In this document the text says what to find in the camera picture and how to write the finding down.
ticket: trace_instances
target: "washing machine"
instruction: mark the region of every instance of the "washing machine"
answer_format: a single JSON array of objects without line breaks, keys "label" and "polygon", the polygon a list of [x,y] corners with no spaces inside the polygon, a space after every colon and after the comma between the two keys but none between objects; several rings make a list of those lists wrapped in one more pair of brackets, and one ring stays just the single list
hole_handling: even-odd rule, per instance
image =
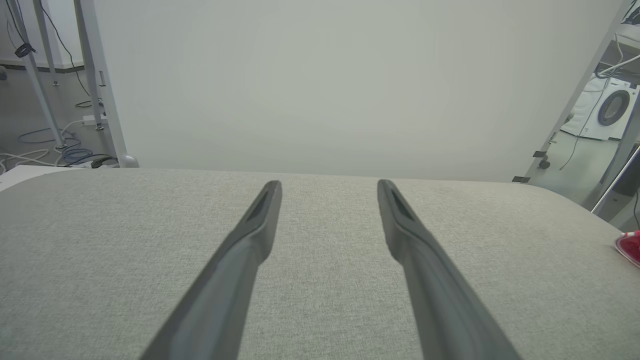
[{"label": "washing machine", "polygon": [[607,88],[600,91],[606,79],[593,79],[578,97],[575,116],[560,129],[575,136],[608,140],[627,126],[637,99],[637,86],[626,81],[610,79]]}]

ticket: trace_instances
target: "baseboard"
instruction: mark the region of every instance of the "baseboard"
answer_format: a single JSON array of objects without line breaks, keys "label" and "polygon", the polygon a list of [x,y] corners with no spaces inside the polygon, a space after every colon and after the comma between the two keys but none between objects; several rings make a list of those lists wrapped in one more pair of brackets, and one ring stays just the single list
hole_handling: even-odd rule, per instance
[{"label": "baseboard", "polygon": [[[22,60],[18,60],[18,59],[0,59],[0,65],[6,67],[7,69],[11,69],[11,70],[24,70],[24,62],[22,62]],[[40,62],[36,62],[36,65],[38,66],[38,70],[41,72],[49,72],[49,64],[47,63],[40,63]],[[54,66],[56,67],[56,73],[59,74],[66,74],[69,72],[76,72],[79,70],[84,70],[84,62],[83,61],[78,61],[75,62],[74,61],[74,65],[75,67],[73,67],[71,65],[71,63],[64,63],[64,64],[54,64]]]}]

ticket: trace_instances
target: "fabric-covered table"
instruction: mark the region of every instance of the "fabric-covered table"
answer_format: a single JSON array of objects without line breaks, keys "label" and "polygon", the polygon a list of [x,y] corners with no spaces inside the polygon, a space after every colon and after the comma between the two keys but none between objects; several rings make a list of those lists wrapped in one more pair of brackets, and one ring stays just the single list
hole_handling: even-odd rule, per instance
[{"label": "fabric-covered table", "polygon": [[[272,179],[278,230],[239,358],[420,359],[377,179],[154,169],[0,192],[0,355],[136,359]],[[614,227],[533,186],[394,182],[524,359],[637,359],[640,270]]]}]

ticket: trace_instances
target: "white wall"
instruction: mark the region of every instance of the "white wall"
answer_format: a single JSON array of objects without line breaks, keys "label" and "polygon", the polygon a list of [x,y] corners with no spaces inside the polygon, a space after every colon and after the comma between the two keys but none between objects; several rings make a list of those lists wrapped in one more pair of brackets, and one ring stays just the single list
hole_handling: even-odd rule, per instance
[{"label": "white wall", "polygon": [[[76,24],[76,12],[74,10],[73,0],[42,0],[42,6],[51,16],[51,19],[55,23],[60,37],[64,41],[67,49],[74,57],[74,63],[76,66],[83,65],[82,50],[80,49],[80,39],[77,33]],[[22,8],[22,17],[24,18],[24,24],[27,28],[27,34],[29,36],[29,42],[36,49],[37,53],[34,54],[36,63],[40,67],[49,67],[47,64],[47,58],[45,57],[44,48],[42,45],[42,37],[40,36],[40,30],[38,29],[38,22],[35,17],[32,0],[20,0],[20,7]],[[20,36],[13,26],[11,15],[7,9],[4,1],[0,2],[0,8],[2,9],[2,17],[0,20],[0,63],[9,65],[22,65],[22,60],[15,54],[15,48],[12,46],[9,35],[13,39],[13,43],[16,46],[22,45]],[[62,48],[62,45],[58,41],[54,28],[51,26],[49,19],[45,16],[45,23],[47,24],[47,32],[49,34],[49,43],[51,45],[51,52],[53,55],[53,62],[58,69],[67,69],[72,67],[71,61],[69,61],[69,55]]]},{"label": "white wall", "polygon": [[124,141],[141,166],[510,181],[622,2],[95,6]]}]

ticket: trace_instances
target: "metal pole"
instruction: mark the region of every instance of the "metal pole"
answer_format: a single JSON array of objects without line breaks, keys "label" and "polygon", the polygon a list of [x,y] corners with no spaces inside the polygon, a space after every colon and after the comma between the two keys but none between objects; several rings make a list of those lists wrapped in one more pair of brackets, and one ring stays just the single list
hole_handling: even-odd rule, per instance
[{"label": "metal pole", "polygon": [[625,167],[623,167],[622,170],[620,170],[620,172],[618,173],[618,176],[616,176],[616,178],[613,179],[613,182],[611,183],[611,185],[609,185],[606,191],[604,191],[604,194],[602,194],[602,197],[600,198],[600,200],[598,200],[598,203],[596,204],[596,206],[594,206],[593,209],[591,210],[592,213],[594,213],[598,209],[598,207],[600,207],[601,203],[603,203],[604,199],[606,199],[607,195],[609,194],[609,192],[611,192],[613,187],[616,186],[616,183],[618,183],[618,180],[620,180],[620,178],[622,177],[622,174],[625,173],[625,170],[631,165],[631,163],[636,158],[639,152],[640,152],[640,145],[638,146],[636,151],[634,151],[634,154],[631,156],[631,158],[627,160]]},{"label": "metal pole", "polygon": [[95,80],[95,67],[93,66],[93,56],[91,47],[89,46],[89,36],[86,34],[86,26],[84,25],[84,15],[80,0],[74,0],[76,7],[76,19],[78,23],[78,35],[80,35],[80,47],[82,48],[82,57],[84,61],[84,69],[86,70],[86,82],[89,86],[89,94],[91,95],[91,106],[93,108],[93,117],[95,119],[95,129],[103,130],[102,117],[100,116],[100,104],[98,102],[98,84]]},{"label": "metal pole", "polygon": [[[26,42],[29,42],[29,38],[27,37],[27,30],[25,29],[22,18],[20,17],[20,10],[18,9],[16,0],[8,1],[11,7],[11,11],[13,12],[15,22],[18,25],[17,30],[20,31],[20,34],[22,34],[22,38]],[[53,138],[56,140],[56,149],[64,149],[65,147],[67,147],[67,145],[65,144],[62,136],[60,136],[60,132],[58,131],[58,123],[56,123],[56,119],[53,116],[51,104],[49,104],[49,99],[45,95],[44,87],[42,86],[42,82],[40,81],[40,77],[38,76],[38,67],[36,66],[36,61],[33,58],[33,53],[30,52],[27,56],[23,57],[22,61],[24,61],[24,67],[27,69],[27,74],[29,74],[29,79],[31,80],[31,84],[33,84],[33,89],[36,91],[36,96],[38,97],[38,101],[40,102],[40,107],[42,107],[42,112],[44,112],[44,117],[45,119],[47,119],[47,123],[51,128]]]},{"label": "metal pole", "polygon": [[49,72],[51,73],[53,86],[58,86],[58,81],[56,80],[56,66],[53,64],[53,55],[51,54],[51,45],[49,43],[49,33],[47,32],[47,23],[44,21],[44,13],[40,7],[40,1],[41,0],[33,0],[33,9],[36,13],[36,19],[38,19],[38,29],[40,30],[40,37],[42,37],[42,47],[44,47],[47,63],[49,63]]}]

